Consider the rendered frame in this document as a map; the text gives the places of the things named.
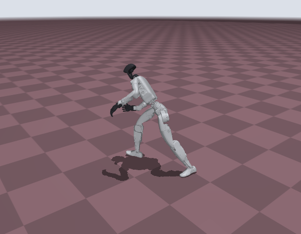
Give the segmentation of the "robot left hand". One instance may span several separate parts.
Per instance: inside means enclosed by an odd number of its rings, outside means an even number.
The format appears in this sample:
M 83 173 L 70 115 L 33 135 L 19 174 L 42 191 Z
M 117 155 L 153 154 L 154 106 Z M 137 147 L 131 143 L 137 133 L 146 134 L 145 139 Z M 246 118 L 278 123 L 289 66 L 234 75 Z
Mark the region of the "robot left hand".
M 118 105 L 118 103 L 116 103 L 112 108 L 111 108 L 111 110 L 110 110 L 110 115 L 113 117 L 113 112 L 114 111 L 116 111 L 117 110 L 117 108 L 120 108 L 122 106 L 122 104 L 119 104 Z

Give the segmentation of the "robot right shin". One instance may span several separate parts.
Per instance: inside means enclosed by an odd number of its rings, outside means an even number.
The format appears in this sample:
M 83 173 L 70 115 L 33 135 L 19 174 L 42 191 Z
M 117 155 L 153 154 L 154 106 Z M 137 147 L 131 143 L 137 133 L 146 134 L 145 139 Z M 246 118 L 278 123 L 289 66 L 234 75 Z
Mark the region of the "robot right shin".
M 135 130 L 135 125 L 134 125 L 134 142 L 135 142 L 135 153 L 138 153 L 140 151 L 140 143 L 142 142 L 142 134 L 143 130 L 141 132 L 137 132 Z

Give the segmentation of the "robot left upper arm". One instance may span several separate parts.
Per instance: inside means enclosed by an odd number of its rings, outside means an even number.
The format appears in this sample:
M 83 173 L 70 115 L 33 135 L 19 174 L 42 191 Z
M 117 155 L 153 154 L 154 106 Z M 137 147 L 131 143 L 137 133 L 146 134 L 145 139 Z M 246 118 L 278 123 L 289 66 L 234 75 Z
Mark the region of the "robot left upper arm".
M 131 85 L 132 85 L 132 89 L 135 90 L 135 93 L 132 95 L 133 98 L 137 99 L 140 95 L 139 95 L 139 84 L 140 81 L 138 78 L 135 78 L 133 80 L 130 81 Z

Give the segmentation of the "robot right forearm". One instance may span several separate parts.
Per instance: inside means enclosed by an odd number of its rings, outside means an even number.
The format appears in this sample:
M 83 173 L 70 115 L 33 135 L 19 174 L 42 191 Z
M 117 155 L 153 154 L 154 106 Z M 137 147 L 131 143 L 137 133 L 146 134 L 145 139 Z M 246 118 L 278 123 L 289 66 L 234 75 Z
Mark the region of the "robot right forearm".
M 146 107 L 147 104 L 143 101 L 141 104 L 139 104 L 138 106 L 133 106 L 134 110 L 140 111 L 141 109 L 143 109 L 144 107 Z

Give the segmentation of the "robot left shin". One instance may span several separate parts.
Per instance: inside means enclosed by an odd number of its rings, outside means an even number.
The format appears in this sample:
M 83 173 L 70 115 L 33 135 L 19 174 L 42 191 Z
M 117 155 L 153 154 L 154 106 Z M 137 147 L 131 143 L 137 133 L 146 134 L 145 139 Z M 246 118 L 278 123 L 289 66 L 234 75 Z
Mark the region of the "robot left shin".
M 174 150 L 170 147 L 175 156 L 189 169 L 192 169 L 190 162 L 187 159 L 187 154 L 184 149 L 181 147 L 178 141 L 174 142 Z

